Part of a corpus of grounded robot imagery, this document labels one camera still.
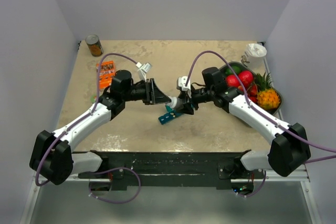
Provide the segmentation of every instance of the white cup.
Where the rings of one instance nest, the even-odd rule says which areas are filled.
[[[259,68],[266,57],[267,50],[259,44],[247,44],[240,61],[249,69]]]

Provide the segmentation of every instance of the gray floor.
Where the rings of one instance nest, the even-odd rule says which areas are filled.
[[[107,197],[125,199],[135,191]],[[133,202],[113,205],[88,194],[88,182],[43,187],[31,223],[311,223],[299,182],[268,182],[248,199],[215,188],[143,187]]]

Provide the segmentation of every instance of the gray wall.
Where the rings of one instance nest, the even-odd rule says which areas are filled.
[[[310,141],[336,148],[336,0],[290,0],[266,41],[283,113],[305,126]],[[332,155],[317,149],[312,157]],[[336,222],[335,160],[309,164],[324,224]]]
[[[0,223],[18,223],[35,138],[56,126],[76,41],[55,0],[0,0],[0,31]]]
[[[289,0],[57,0],[75,36],[264,41]]]

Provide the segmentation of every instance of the green object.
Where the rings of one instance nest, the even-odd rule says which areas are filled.
[[[93,94],[91,97],[90,97],[90,101],[92,102],[92,103],[95,103],[96,102],[96,95],[95,94]]]
[[[231,67],[233,68],[233,70],[236,74],[240,74],[240,72],[242,71],[239,66],[231,66]],[[229,76],[231,74],[233,74],[233,73],[232,73],[231,69],[229,69],[229,67],[228,67],[225,71],[225,75]]]

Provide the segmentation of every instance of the white cable clip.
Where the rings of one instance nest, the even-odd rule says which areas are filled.
[[[186,91],[189,97],[191,97],[191,85],[190,80],[187,84],[188,76],[182,76],[177,79],[176,88],[180,91]]]
[[[145,81],[146,73],[148,73],[148,71],[152,68],[152,65],[149,62],[146,62],[145,64],[141,64],[140,62],[138,62],[136,66],[138,68],[137,72],[140,80]]]

